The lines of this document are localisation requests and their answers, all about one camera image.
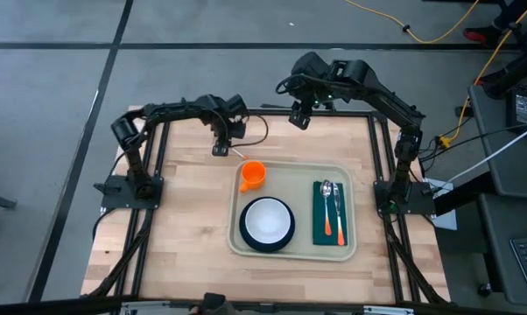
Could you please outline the orange plastic cup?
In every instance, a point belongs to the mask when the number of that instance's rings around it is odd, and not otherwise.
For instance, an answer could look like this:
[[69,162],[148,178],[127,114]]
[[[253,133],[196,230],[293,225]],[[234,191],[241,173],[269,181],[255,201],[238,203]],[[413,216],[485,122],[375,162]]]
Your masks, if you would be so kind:
[[241,168],[241,193],[260,189],[266,180],[266,168],[262,162],[247,161]]

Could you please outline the beige plastic tray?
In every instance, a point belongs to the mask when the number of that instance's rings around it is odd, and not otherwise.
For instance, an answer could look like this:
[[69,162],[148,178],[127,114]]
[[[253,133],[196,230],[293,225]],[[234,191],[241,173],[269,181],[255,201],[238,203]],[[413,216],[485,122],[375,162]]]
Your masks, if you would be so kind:
[[[241,256],[268,256],[285,259],[304,259],[329,262],[344,262],[356,251],[355,202],[353,184],[348,171],[334,164],[305,164],[279,161],[264,161],[266,180],[257,190],[241,193],[241,166],[233,176],[228,215],[228,245]],[[348,220],[347,246],[313,245],[313,183],[324,180],[340,182],[344,186],[346,214]],[[241,211],[249,202],[260,197],[282,200],[292,210],[296,229],[292,240],[281,250],[273,253],[257,252],[241,237],[239,219]]]

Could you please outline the orange-handled metal spoon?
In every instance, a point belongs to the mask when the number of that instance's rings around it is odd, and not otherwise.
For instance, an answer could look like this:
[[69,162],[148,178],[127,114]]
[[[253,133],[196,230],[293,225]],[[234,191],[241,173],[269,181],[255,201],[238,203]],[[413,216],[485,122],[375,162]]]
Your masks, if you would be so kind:
[[330,220],[329,220],[329,212],[328,212],[328,198],[330,196],[332,192],[332,187],[331,187],[331,183],[329,180],[324,180],[321,184],[320,184],[320,193],[323,197],[323,200],[324,200],[324,212],[325,212],[325,235],[331,235],[332,234],[332,229],[331,229],[331,224],[330,224]]

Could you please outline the white round bowl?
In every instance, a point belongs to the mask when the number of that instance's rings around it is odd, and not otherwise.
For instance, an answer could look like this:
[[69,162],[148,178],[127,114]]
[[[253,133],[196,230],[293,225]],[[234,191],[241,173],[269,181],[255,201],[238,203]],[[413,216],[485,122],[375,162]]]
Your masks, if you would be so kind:
[[281,241],[289,231],[291,217],[282,202],[259,199],[245,215],[245,226],[249,235],[257,242],[272,244]]

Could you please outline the dark blue round plate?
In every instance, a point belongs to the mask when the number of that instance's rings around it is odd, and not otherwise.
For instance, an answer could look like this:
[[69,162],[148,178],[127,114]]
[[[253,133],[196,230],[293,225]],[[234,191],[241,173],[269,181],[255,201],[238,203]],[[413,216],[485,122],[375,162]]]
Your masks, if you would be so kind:
[[[257,200],[265,199],[265,198],[271,198],[271,199],[275,199],[275,200],[278,200],[278,201],[282,202],[283,205],[287,208],[287,211],[289,212],[289,215],[291,217],[291,225],[290,225],[289,231],[287,232],[286,236],[281,241],[278,241],[278,242],[272,243],[272,244],[264,244],[264,243],[260,243],[258,241],[255,241],[249,235],[249,233],[246,230],[246,226],[245,226],[245,215],[246,215],[249,207],[254,202],[256,202]],[[239,219],[239,231],[240,231],[241,237],[242,237],[244,242],[249,247],[251,247],[252,249],[254,249],[257,252],[273,253],[273,252],[278,252],[279,250],[283,249],[292,240],[292,237],[294,236],[295,229],[296,229],[296,222],[295,222],[294,214],[293,214],[292,210],[289,208],[289,206],[286,203],[284,203],[281,199],[277,199],[277,198],[274,198],[274,197],[260,197],[260,198],[256,198],[256,199],[253,199],[251,202],[249,202],[248,205],[241,211],[241,215],[240,215],[240,219]]]

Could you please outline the orange-handled metal knife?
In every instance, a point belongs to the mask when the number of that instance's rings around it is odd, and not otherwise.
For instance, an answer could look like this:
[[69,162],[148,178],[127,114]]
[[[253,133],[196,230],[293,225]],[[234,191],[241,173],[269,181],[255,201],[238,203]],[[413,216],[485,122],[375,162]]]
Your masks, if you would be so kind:
[[339,187],[332,183],[333,191],[334,191],[334,204],[336,208],[336,214],[337,214],[337,244],[339,246],[345,245],[345,238],[343,235],[343,228],[342,228],[342,222],[341,222],[341,194]]

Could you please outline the dark green cloth napkin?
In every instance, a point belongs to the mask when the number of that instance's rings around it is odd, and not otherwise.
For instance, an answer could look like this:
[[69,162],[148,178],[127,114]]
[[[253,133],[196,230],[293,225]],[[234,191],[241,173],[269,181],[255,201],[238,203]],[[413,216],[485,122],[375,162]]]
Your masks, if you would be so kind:
[[[326,234],[326,209],[324,197],[320,192],[319,181],[313,183],[313,245],[319,246],[338,246],[338,228],[337,228],[337,211],[335,210],[334,195],[331,193],[327,198],[328,218],[332,233]],[[348,220],[346,214],[346,202],[344,197],[344,186],[342,183],[336,183],[340,194],[340,216],[341,228],[344,237],[344,246],[349,244],[348,240]]]

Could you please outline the person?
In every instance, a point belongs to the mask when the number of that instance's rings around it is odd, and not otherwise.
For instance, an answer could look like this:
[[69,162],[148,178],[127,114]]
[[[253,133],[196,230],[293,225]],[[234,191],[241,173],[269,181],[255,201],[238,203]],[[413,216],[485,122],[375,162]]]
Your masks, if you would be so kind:
[[224,295],[206,292],[201,303],[192,305],[187,315],[230,315],[234,313],[235,311],[230,309],[230,304]]

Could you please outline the black power adapter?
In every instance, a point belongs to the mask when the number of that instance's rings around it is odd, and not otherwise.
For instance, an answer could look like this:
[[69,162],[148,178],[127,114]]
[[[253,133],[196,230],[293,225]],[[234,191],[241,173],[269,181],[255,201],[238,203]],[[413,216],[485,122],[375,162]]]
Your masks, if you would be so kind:
[[527,127],[527,86],[519,85],[507,92],[505,122],[508,127]]

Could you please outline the dark grey side desk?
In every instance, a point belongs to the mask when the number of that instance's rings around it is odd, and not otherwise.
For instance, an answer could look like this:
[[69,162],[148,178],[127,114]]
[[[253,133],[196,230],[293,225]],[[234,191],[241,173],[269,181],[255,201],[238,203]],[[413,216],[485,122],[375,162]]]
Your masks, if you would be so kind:
[[527,237],[527,127],[508,127],[506,95],[492,99],[480,86],[468,89],[488,160],[489,184],[494,191],[480,197],[488,229],[490,251],[505,297],[527,305],[527,283],[510,241]]

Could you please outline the black aluminium table frame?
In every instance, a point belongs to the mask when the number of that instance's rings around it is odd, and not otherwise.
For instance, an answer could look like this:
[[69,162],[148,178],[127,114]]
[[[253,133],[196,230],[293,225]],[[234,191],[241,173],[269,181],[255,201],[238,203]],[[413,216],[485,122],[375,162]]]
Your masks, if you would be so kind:
[[366,112],[316,112],[306,130],[283,115],[249,120],[243,155],[255,160],[332,163],[348,170],[355,201],[355,254],[345,262],[244,256],[228,245],[233,176],[241,158],[214,157],[209,128],[196,120],[156,130],[150,168],[164,180],[143,272],[130,265],[125,292],[141,298],[199,299],[206,292],[256,303],[391,304],[395,293],[373,182],[388,170],[397,134]]

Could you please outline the silver metal bracket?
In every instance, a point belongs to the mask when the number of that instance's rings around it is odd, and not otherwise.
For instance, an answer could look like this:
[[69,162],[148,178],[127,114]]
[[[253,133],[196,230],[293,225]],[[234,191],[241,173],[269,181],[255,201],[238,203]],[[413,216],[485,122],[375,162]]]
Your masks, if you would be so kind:
[[415,315],[413,309],[396,306],[364,305],[362,315]]
[[171,304],[167,301],[136,301],[122,303],[117,315],[168,315]]

